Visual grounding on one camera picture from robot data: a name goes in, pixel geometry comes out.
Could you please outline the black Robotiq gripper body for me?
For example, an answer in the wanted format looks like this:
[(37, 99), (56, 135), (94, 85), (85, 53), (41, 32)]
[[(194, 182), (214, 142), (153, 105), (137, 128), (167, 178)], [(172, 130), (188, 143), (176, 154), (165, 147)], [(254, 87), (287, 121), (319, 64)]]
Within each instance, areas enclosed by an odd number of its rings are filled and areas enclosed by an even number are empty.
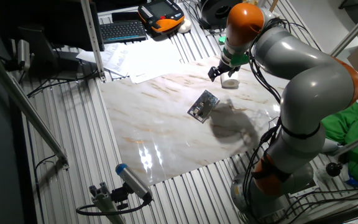
[(225, 61), (224, 61), (223, 59), (221, 59), (221, 60), (219, 61), (218, 68), (219, 68), (219, 71), (221, 72), (221, 74), (223, 74), (223, 73), (229, 72), (229, 71), (232, 70), (234, 67), (230, 67), (229, 65), (227, 65), (227, 64), (225, 63)]

